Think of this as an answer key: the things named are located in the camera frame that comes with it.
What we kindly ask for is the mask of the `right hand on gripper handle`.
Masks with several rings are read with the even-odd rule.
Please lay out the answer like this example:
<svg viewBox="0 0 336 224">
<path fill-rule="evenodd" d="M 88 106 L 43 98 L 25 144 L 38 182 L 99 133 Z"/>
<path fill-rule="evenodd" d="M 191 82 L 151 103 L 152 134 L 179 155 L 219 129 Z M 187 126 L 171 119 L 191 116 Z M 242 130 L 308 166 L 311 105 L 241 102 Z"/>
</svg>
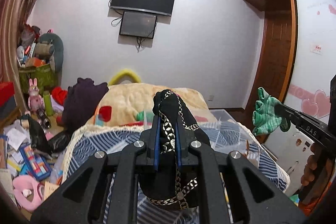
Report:
<svg viewBox="0 0 336 224">
<path fill-rule="evenodd" d="M 301 177 L 301 184 L 307 186 L 310 182 L 314 181 L 313 171 L 317 168 L 317 151 L 320 149 L 319 145 L 313 143 L 310 147 L 311 152 L 313 153 L 307 159 L 306 166 Z"/>
</svg>

